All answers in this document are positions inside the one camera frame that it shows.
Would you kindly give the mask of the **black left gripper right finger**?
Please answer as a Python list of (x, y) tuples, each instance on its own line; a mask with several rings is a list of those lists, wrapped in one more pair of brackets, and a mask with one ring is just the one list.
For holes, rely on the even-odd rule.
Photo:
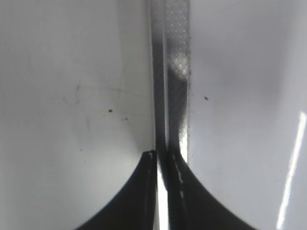
[(199, 182), (177, 149), (166, 160), (169, 227), (172, 230), (253, 230)]

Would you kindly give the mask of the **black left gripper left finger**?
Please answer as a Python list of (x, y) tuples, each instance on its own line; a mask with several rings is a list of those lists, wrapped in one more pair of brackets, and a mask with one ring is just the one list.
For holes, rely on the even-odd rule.
[(142, 153), (132, 175), (97, 214), (79, 230), (152, 230), (157, 188), (156, 152)]

